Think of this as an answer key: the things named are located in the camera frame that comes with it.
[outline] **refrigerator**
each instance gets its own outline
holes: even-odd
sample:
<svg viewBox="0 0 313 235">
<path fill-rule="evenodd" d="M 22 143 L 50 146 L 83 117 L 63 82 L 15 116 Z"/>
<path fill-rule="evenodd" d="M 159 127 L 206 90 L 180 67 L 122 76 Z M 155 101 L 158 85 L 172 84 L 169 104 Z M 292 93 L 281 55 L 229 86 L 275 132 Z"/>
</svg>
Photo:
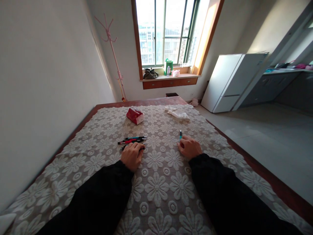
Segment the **refrigerator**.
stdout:
<svg viewBox="0 0 313 235">
<path fill-rule="evenodd" d="M 201 105 L 212 113 L 230 111 L 266 56 L 267 53 L 220 55 Z"/>
</svg>

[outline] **green bag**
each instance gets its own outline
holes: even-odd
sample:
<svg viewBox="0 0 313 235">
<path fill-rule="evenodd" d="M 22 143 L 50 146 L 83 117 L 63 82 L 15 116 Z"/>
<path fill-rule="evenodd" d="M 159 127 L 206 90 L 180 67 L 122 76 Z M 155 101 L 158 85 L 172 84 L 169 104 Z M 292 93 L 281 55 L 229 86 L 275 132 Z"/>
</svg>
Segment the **green bag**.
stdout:
<svg viewBox="0 0 313 235">
<path fill-rule="evenodd" d="M 172 70 L 173 70 L 173 61 L 169 60 L 169 59 L 166 59 L 165 60 L 165 63 L 164 63 L 164 75 L 167 75 L 167 67 L 170 67 L 171 70 L 170 70 L 170 75 L 172 75 Z"/>
</svg>

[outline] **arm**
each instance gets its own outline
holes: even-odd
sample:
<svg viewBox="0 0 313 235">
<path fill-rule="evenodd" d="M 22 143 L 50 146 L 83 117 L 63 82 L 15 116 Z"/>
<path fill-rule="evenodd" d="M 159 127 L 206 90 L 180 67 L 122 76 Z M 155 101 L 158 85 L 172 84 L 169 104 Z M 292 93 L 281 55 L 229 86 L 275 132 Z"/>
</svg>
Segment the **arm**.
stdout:
<svg viewBox="0 0 313 235">
<path fill-rule="evenodd" d="M 203 154 L 196 141 L 183 140 L 184 148 L 178 146 L 183 154 L 187 154 L 188 141 L 193 148 L 189 155 L 192 179 L 217 234 L 301 234 L 280 220 L 232 169 Z"/>
<path fill-rule="evenodd" d="M 113 234 L 131 193 L 141 162 L 142 144 L 129 144 L 117 163 L 103 167 L 79 187 L 69 206 L 38 234 Z"/>
</svg>

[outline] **hand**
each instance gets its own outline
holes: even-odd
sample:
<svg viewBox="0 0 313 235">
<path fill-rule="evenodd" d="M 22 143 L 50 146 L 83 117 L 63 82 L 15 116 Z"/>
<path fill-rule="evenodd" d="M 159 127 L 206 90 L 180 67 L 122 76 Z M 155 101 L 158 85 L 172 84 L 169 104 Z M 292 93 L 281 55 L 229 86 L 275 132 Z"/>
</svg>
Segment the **hand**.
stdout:
<svg viewBox="0 0 313 235">
<path fill-rule="evenodd" d="M 177 146 L 182 155 L 188 158 L 188 160 L 191 160 L 192 158 L 202 154 L 200 144 L 193 138 L 186 135 L 180 139 L 180 142 L 177 143 Z"/>
<path fill-rule="evenodd" d="M 135 172 L 141 163 L 144 145 L 140 143 L 130 143 L 122 152 L 121 161 L 125 166 Z"/>
</svg>

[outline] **pink coat rack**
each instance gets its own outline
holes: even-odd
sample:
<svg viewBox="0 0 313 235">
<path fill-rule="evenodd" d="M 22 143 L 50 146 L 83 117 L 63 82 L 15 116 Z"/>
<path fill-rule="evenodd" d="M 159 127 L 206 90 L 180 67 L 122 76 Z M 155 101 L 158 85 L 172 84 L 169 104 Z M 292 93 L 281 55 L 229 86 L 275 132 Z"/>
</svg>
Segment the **pink coat rack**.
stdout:
<svg viewBox="0 0 313 235">
<path fill-rule="evenodd" d="M 116 63 L 116 67 L 117 67 L 117 74 L 118 74 L 118 78 L 115 78 L 115 79 L 118 80 L 118 84 L 120 85 L 121 94 L 122 94 L 122 101 L 123 101 L 123 102 L 126 102 L 127 99 L 126 99 L 126 93 L 125 93 L 124 86 L 123 86 L 123 76 L 121 75 L 121 72 L 120 72 L 120 70 L 119 70 L 119 68 L 118 68 L 118 64 L 117 64 L 115 52 L 114 52 L 113 45 L 112 45 L 112 42 L 116 42 L 117 37 L 115 38 L 115 40 L 112 40 L 112 39 L 111 39 L 111 33 L 110 33 L 110 26 L 111 26 L 111 24 L 112 24 L 112 22 L 113 22 L 113 19 L 111 20 L 111 23 L 110 23 L 109 26 L 108 26 L 108 24 L 107 24 L 107 19 L 106 19 L 105 14 L 104 14 L 104 20 L 105 20 L 105 26 L 106 26 L 106 27 L 101 23 L 100 20 L 98 20 L 97 17 L 95 17 L 95 19 L 103 26 L 103 28 L 105 29 L 105 32 L 107 33 L 107 36 L 108 36 L 108 39 L 107 39 L 107 40 L 103 39 L 103 37 L 101 37 L 101 39 L 102 39 L 103 41 L 105 41 L 105 42 L 110 41 L 111 48 L 112 48 L 113 55 L 114 55 L 114 59 L 115 59 L 115 63 Z"/>
</svg>

